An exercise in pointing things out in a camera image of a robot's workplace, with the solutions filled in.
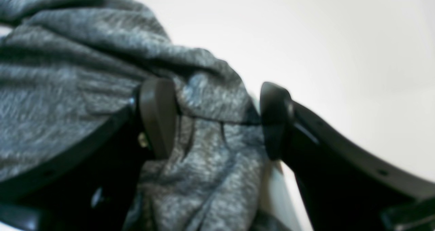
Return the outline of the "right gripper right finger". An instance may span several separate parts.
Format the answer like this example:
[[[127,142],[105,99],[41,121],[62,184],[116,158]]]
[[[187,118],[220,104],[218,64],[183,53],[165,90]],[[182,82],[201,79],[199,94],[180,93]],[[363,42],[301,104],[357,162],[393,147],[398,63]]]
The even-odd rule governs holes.
[[[260,116],[267,154],[294,172],[315,231],[434,230],[434,182],[362,149],[272,82]]]

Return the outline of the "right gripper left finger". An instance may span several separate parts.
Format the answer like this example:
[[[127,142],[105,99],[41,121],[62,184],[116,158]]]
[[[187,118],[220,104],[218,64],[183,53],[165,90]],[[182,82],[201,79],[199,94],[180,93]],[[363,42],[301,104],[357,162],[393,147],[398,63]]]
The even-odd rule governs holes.
[[[147,160],[173,149],[169,79],[147,79],[129,103],[66,151],[1,183],[1,224],[18,231],[120,231]]]

